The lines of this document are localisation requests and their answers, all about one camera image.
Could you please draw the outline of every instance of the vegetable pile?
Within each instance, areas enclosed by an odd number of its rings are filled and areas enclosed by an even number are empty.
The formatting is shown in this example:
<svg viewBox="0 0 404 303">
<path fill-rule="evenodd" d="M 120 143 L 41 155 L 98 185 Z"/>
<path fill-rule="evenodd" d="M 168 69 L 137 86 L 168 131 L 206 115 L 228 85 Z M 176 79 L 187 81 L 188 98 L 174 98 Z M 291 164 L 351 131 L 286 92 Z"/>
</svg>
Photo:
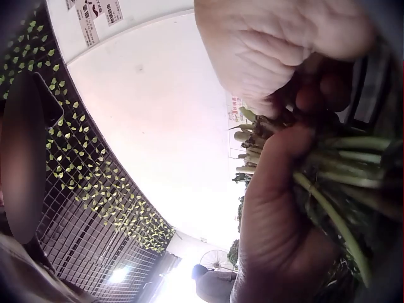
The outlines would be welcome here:
<svg viewBox="0 0 404 303">
<path fill-rule="evenodd" d="M 240 131 L 234 138 L 246 152 L 239 155 L 244 166 L 237 168 L 234 181 L 247 186 L 265 142 L 292 126 L 299 114 L 285 109 L 279 119 L 271 120 L 244 107 L 240 110 L 252 124 L 236 127 Z M 323 288 L 335 287 L 347 277 L 351 286 L 352 277 L 368 286 L 372 261 L 389 249 L 403 220 L 403 143 L 370 136 L 330 117 L 319 128 L 311 152 L 295 167 L 294 191 L 301 211 L 341 248 L 341 259 Z"/>
</svg>

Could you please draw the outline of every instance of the gray shirt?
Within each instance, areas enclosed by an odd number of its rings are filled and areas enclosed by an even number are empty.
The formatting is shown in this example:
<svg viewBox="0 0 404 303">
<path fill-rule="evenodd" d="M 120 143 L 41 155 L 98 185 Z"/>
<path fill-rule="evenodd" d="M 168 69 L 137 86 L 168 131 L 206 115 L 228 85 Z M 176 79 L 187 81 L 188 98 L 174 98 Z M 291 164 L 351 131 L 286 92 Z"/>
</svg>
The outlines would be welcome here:
<svg viewBox="0 0 404 303">
<path fill-rule="evenodd" d="M 230 303 L 230 294 L 237 274 L 209 271 L 196 281 L 196 294 L 208 303 Z"/>
</svg>

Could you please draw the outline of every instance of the hand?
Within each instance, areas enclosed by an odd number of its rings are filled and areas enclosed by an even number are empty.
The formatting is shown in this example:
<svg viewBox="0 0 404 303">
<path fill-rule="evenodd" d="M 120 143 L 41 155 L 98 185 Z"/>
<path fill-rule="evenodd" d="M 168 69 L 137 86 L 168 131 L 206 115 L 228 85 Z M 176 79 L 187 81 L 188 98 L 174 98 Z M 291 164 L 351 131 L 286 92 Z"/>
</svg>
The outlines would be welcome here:
<svg viewBox="0 0 404 303">
<path fill-rule="evenodd" d="M 324 62 L 315 53 L 352 59 L 374 40 L 373 27 L 353 0 L 195 0 L 195 18 L 220 83 L 269 118 L 284 105 L 273 93 L 296 70 L 319 76 L 314 87 L 301 87 L 297 103 L 308 100 L 312 107 L 314 96 L 328 108 L 343 110 L 349 78 L 335 70 L 335 61 Z"/>
<path fill-rule="evenodd" d="M 296 124 L 269 138 L 247 187 L 232 303 L 305 302 L 339 254 L 294 201 L 292 170 L 314 132 Z"/>
</svg>

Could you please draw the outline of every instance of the paper sign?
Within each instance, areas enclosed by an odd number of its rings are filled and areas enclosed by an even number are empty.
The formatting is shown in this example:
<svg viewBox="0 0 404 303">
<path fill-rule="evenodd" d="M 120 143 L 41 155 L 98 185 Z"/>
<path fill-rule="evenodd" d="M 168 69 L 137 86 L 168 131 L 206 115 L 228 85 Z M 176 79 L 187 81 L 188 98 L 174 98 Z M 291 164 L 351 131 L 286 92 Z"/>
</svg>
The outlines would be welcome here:
<svg viewBox="0 0 404 303">
<path fill-rule="evenodd" d="M 107 17 L 109 26 L 114 25 L 123 19 L 118 0 L 101 0 L 101 6 Z"/>
<path fill-rule="evenodd" d="M 94 20 L 99 17 L 102 13 L 101 0 L 86 0 L 88 8 L 90 10 L 91 18 Z"/>
<path fill-rule="evenodd" d="M 71 9 L 74 6 L 75 0 L 66 0 L 67 9 Z"/>
<path fill-rule="evenodd" d="M 91 18 L 88 4 L 85 0 L 76 1 L 76 11 L 87 47 L 92 47 L 99 42 L 99 39 L 94 27 L 93 19 Z"/>
</svg>

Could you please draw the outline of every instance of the wire mesh panel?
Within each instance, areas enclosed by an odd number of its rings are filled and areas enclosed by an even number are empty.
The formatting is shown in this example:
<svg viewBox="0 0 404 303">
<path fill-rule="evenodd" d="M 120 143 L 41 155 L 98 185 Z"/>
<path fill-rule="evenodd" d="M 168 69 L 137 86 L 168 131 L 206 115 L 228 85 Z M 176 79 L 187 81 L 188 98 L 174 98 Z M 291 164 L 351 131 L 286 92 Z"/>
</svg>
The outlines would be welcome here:
<svg viewBox="0 0 404 303">
<path fill-rule="evenodd" d="M 38 238 L 57 275 L 102 302 L 133 302 L 173 235 L 117 161 L 63 64 L 45 6 L 9 42 L 0 71 L 6 98 L 22 69 L 39 72 L 65 110 L 49 131 Z"/>
</svg>

